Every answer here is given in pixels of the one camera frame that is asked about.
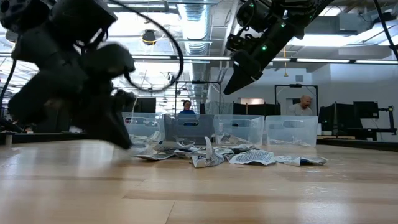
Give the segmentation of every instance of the bald man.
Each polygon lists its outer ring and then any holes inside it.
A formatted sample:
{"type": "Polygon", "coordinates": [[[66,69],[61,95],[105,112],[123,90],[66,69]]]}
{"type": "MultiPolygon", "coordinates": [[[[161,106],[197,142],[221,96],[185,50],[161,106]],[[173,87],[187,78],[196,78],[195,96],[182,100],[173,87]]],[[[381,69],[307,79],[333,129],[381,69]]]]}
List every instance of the bald man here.
{"type": "Polygon", "coordinates": [[[296,103],[289,107],[289,115],[294,116],[311,116],[312,110],[310,108],[311,105],[311,96],[303,95],[300,99],[300,103],[296,103]]]}

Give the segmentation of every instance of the metal frame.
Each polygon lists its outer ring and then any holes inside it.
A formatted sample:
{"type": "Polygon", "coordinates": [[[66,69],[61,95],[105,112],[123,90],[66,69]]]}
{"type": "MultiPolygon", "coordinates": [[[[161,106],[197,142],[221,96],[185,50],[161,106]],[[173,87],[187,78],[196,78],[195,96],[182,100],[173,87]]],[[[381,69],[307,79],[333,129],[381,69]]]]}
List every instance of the metal frame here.
{"type": "Polygon", "coordinates": [[[319,115],[319,104],[318,104],[318,86],[317,85],[301,85],[301,84],[290,84],[290,85],[275,85],[274,86],[274,97],[275,97],[275,105],[278,104],[277,101],[277,88],[279,86],[287,86],[289,88],[303,88],[303,87],[314,87],[315,88],[315,98],[317,102],[317,116],[319,115]]]}
{"type": "Polygon", "coordinates": [[[207,84],[207,83],[216,83],[216,84],[218,84],[218,101],[219,101],[219,103],[218,103],[218,114],[221,114],[221,82],[216,82],[216,81],[200,81],[200,80],[198,80],[198,81],[176,81],[175,82],[175,92],[174,92],[174,94],[175,94],[175,98],[174,98],[174,116],[176,116],[177,115],[177,85],[179,84],[179,83],[191,83],[191,84],[207,84]]]}

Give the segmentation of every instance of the wooden surface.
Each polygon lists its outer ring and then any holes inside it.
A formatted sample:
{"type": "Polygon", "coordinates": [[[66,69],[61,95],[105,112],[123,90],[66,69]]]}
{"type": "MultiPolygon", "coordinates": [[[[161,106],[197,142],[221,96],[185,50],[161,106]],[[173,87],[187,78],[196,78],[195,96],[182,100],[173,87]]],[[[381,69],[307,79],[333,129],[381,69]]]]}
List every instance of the wooden surface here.
{"type": "Polygon", "coordinates": [[[195,169],[95,141],[0,148],[0,223],[398,223],[398,153],[269,150],[329,161],[195,169]]]}

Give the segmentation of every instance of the woman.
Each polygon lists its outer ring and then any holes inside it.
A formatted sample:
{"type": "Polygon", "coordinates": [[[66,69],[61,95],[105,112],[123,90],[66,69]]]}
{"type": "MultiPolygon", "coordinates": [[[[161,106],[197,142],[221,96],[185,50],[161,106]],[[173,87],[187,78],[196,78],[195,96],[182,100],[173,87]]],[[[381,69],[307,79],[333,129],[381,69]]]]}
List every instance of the woman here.
{"type": "Polygon", "coordinates": [[[193,110],[191,110],[191,101],[185,100],[182,105],[184,106],[184,110],[180,112],[180,114],[195,114],[193,110]]]}

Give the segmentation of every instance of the computer monitor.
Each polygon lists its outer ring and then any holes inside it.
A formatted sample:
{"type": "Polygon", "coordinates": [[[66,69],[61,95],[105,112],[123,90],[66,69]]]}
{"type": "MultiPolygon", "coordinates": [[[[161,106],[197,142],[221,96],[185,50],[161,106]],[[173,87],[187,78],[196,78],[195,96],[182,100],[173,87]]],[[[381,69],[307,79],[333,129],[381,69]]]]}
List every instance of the computer monitor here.
{"type": "Polygon", "coordinates": [[[379,105],[377,102],[354,102],[354,114],[356,118],[379,118],[379,105]]]}

